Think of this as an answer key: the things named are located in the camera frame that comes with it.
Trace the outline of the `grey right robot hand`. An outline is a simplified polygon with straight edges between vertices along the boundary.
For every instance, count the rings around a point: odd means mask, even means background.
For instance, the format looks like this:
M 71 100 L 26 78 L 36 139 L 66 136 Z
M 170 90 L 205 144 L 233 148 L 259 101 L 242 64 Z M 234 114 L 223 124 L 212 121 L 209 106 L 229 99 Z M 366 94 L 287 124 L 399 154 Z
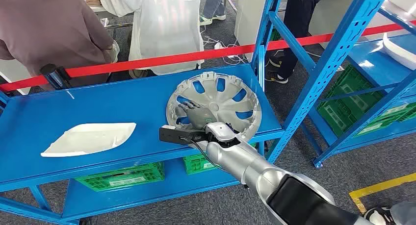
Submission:
M 217 122 L 212 111 L 194 101 L 179 103 L 175 108 L 178 117 L 186 116 L 191 124 L 191 129 L 201 130 L 207 124 Z

